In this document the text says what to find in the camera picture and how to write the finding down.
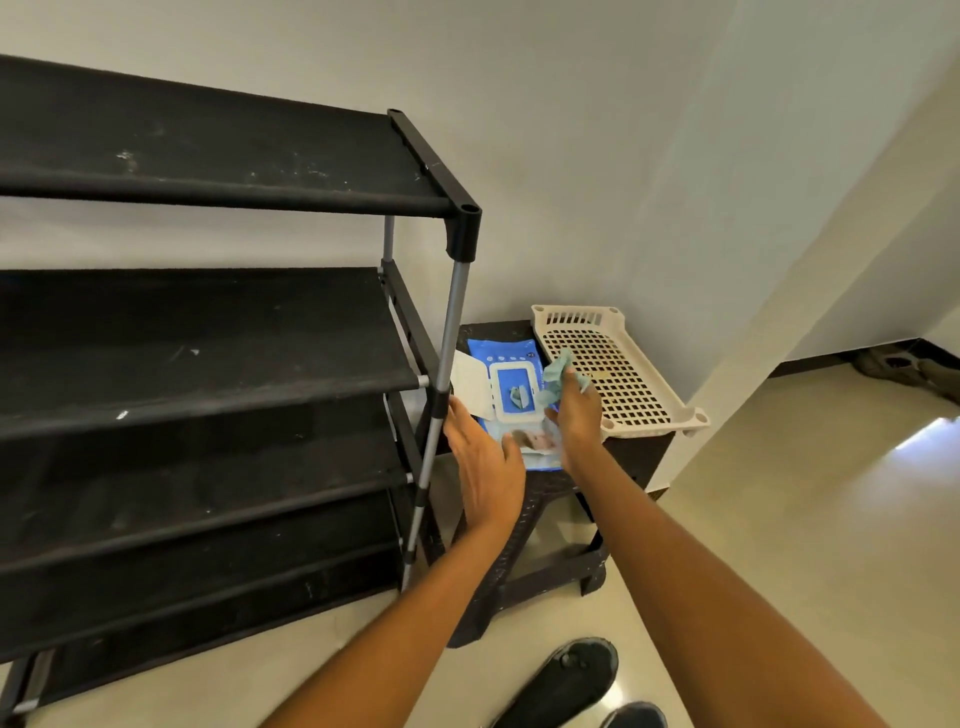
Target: beige plastic basket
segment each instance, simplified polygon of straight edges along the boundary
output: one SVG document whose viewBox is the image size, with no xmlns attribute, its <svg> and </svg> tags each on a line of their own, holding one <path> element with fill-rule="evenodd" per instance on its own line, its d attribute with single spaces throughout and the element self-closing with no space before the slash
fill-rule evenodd
<svg viewBox="0 0 960 728">
<path fill-rule="evenodd" d="M 570 349 L 573 366 L 592 379 L 603 400 L 605 435 L 692 435 L 709 427 L 707 414 L 686 406 L 643 355 L 616 308 L 535 305 L 533 311 L 534 333 L 550 358 Z"/>
</svg>

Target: tiled floor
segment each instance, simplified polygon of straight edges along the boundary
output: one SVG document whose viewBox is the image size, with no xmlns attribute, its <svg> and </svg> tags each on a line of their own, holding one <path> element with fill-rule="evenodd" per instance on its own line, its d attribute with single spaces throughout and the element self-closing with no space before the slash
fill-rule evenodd
<svg viewBox="0 0 960 728">
<path fill-rule="evenodd" d="M 960 724 L 958 416 L 948 402 L 849 367 L 770 380 L 661 501 L 893 725 Z M 559 503 L 531 558 L 588 536 L 576 508 Z M 391 598 L 78 696 L 31 726 L 254 726 Z M 610 708 L 639 698 L 660 704 L 671 726 L 689 725 L 613 565 L 598 593 L 545 595 L 497 618 L 481 642 L 448 650 L 409 724 L 489 723 L 555 647 L 583 635 L 613 641 L 620 670 L 603 703 L 570 726 L 598 726 Z"/>
</svg>

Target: shoe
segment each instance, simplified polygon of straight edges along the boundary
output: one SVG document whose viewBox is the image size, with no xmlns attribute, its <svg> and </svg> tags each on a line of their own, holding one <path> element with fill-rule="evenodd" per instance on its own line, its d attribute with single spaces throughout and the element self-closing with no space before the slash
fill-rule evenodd
<svg viewBox="0 0 960 728">
<path fill-rule="evenodd" d="M 607 694 L 619 664 L 616 648 L 598 637 L 565 644 L 491 728 L 560 728 Z"/>
<path fill-rule="evenodd" d="M 609 714 L 600 728 L 666 728 L 666 716 L 653 703 L 627 703 Z"/>
</svg>

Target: hand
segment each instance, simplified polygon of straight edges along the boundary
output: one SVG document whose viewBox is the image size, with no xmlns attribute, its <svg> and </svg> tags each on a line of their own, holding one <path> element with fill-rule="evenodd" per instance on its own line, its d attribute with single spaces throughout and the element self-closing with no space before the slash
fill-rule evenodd
<svg viewBox="0 0 960 728">
<path fill-rule="evenodd" d="M 600 393 L 592 384 L 581 393 L 573 367 L 566 367 L 560 411 L 548 407 L 545 414 L 560 428 L 564 440 L 561 464 L 570 473 L 573 461 L 581 452 L 600 445 L 600 419 L 603 417 Z"/>
<path fill-rule="evenodd" d="M 489 529 L 506 543 L 520 517 L 527 477 L 519 445 L 509 434 L 496 443 L 456 397 L 450 398 L 444 435 L 460 466 L 467 526 Z"/>
</svg>

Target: green cloth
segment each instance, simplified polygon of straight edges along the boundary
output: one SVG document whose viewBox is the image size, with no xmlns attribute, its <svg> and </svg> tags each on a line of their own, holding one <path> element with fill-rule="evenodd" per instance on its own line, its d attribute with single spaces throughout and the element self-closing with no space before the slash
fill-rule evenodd
<svg viewBox="0 0 960 728">
<path fill-rule="evenodd" d="M 560 356 L 554 359 L 543 369 L 543 389 L 534 395 L 534 401 L 540 409 L 546 409 L 551 404 L 560 401 L 560 394 L 564 389 L 564 369 L 573 363 L 573 352 L 570 349 L 561 349 Z M 581 393 L 590 386 L 590 377 L 577 372 L 577 382 Z"/>
</svg>

